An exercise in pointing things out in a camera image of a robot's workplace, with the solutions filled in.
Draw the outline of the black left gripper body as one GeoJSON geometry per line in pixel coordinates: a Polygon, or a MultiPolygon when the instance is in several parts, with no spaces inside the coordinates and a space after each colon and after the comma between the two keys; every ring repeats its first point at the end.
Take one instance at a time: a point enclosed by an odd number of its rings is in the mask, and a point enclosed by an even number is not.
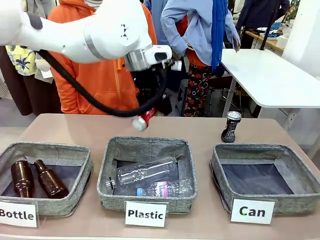
{"type": "Polygon", "coordinates": [[[164,90],[164,83],[166,82],[166,71],[159,67],[152,67],[142,71],[130,72],[134,85],[138,90],[137,100],[139,96],[146,96],[154,98],[162,97],[164,90]]]}

